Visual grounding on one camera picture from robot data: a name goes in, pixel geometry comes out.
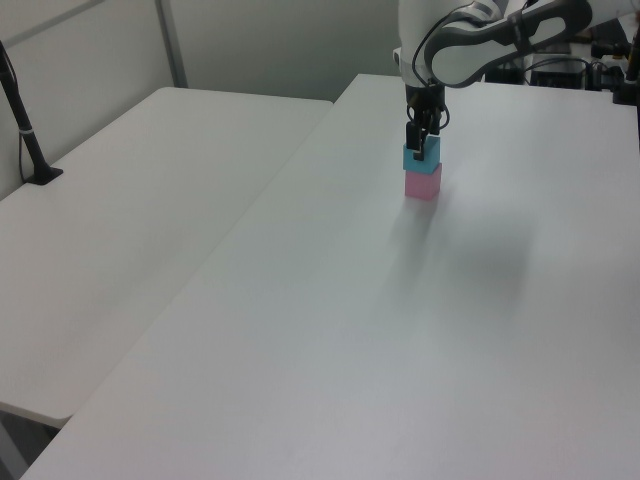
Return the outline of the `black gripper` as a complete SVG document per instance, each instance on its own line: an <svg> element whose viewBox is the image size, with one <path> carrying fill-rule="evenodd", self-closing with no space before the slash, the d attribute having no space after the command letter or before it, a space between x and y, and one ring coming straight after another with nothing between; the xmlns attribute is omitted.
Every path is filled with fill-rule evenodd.
<svg viewBox="0 0 640 480"><path fill-rule="evenodd" d="M427 87L406 85L405 98L409 118L405 128L405 146L414 160L423 161L426 130L421 122L430 118L429 135L439 135L448 126L445 88L439 83L431 83Z"/></svg>

